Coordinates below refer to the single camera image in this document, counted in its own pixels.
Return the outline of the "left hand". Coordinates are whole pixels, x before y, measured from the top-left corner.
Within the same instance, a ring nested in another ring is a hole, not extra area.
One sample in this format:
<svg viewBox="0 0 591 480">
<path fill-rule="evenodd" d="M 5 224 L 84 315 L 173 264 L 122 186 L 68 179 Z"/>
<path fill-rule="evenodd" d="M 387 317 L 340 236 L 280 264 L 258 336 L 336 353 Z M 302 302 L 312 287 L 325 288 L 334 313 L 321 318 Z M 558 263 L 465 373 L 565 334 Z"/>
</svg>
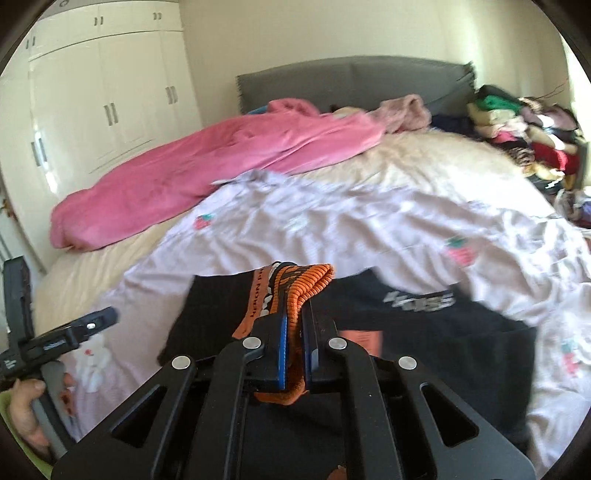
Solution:
<svg viewBox="0 0 591 480">
<path fill-rule="evenodd" d="M 37 456 L 49 462 L 52 457 L 50 442 L 32 409 L 32 402 L 39 399 L 45 390 L 46 384 L 42 380 L 17 380 L 10 390 L 8 415 L 18 436 Z"/>
</svg>

